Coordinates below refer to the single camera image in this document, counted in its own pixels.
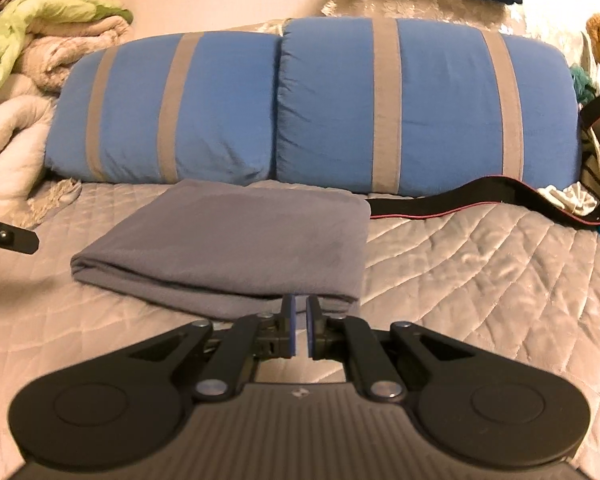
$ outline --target pile of blankets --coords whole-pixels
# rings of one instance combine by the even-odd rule
[[[32,228],[80,183],[45,177],[56,99],[80,58],[131,39],[117,0],[12,0],[0,12],[0,220]]]

